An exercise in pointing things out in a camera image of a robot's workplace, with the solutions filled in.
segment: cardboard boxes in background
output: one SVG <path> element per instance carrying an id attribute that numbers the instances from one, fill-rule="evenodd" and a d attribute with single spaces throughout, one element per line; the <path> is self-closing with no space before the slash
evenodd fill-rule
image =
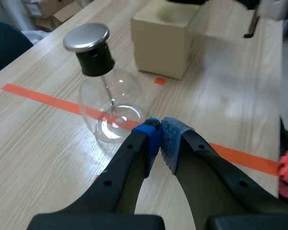
<path id="1" fill-rule="evenodd" d="M 81 10 L 82 7 L 74 1 L 48 18 L 35 17 L 33 18 L 33 21 L 40 29 L 52 31 Z"/>
<path id="2" fill-rule="evenodd" d="M 137 68 L 181 79 L 188 66 L 192 42 L 187 27 L 199 8 L 159 1 L 137 13 L 131 20 Z"/>
<path id="3" fill-rule="evenodd" d="M 74 0 L 22 0 L 31 16 L 47 18 L 74 2 Z"/>

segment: wood grain surface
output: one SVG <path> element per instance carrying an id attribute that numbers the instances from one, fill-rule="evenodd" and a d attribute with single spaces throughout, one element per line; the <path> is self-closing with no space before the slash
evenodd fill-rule
<path id="1" fill-rule="evenodd" d="M 66 207 L 119 147 L 98 143 L 80 115 L 1 90 L 11 83 L 75 103 L 84 76 L 62 39 L 86 22 L 110 28 L 117 67 L 137 77 L 151 116 L 176 117 L 209 142 L 277 160 L 281 23 L 261 20 L 255 37 L 243 39 L 252 12 L 230 0 L 210 0 L 195 23 L 206 36 L 193 47 L 186 76 L 160 85 L 133 60 L 130 18 L 148 2 L 95 0 L 0 72 L 0 230 L 24 230 L 35 214 Z M 238 167 L 276 195 L 275 176 Z M 182 188 L 160 156 L 136 212 L 161 215 L 167 230 L 194 229 Z"/>

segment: glass bottle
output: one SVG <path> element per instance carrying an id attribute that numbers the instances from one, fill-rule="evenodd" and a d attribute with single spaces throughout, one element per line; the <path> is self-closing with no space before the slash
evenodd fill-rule
<path id="1" fill-rule="evenodd" d="M 78 96 L 84 121 L 98 140 L 119 143 L 147 119 L 147 109 L 137 79 L 114 67 L 108 38 L 105 25 L 87 23 L 68 32 L 63 45 L 76 53 L 86 75 Z"/>

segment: orange tape line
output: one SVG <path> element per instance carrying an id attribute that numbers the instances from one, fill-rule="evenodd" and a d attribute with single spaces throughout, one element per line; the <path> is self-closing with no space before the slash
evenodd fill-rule
<path id="1" fill-rule="evenodd" d="M 167 80 L 165 78 L 156 78 L 154 83 L 159 85 L 164 85 Z"/>
<path id="2" fill-rule="evenodd" d="M 19 87 L 17 85 L 7 84 L 3 88 L 3 90 L 20 95 L 22 97 L 26 97 L 41 103 L 49 104 L 53 107 L 56 107 L 58 109 L 62 109 L 74 114 L 81 114 L 81 111 L 79 109 L 78 104 L 68 102 L 62 99 L 58 99 L 40 92 L 35 92 L 33 90 L 28 90 L 26 88 Z M 98 119 L 101 115 L 101 111 L 93 108 L 87 108 L 86 111 L 90 117 L 94 119 Z M 108 122 L 112 122 L 113 119 L 116 119 L 115 117 L 110 119 Z M 138 126 L 140 123 L 135 121 L 127 121 L 120 123 L 120 127 L 131 130 L 132 128 Z M 237 151 L 234 149 L 226 148 L 220 145 L 216 145 L 213 143 L 210 143 L 210 145 L 215 149 L 215 151 L 224 159 L 228 161 L 232 161 L 234 163 L 246 166 L 251 169 L 255 169 L 270 175 L 277 176 L 278 168 L 280 166 L 280 163 L 277 161 L 268 160 L 261 157 L 256 157 L 251 154 Z"/>

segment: silver bottle cap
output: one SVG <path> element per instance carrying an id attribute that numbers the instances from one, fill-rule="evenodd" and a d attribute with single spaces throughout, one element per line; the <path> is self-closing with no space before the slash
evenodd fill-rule
<path id="1" fill-rule="evenodd" d="M 83 53 L 95 49 L 109 38 L 109 29 L 100 23 L 86 23 L 69 31 L 63 39 L 67 50 Z"/>

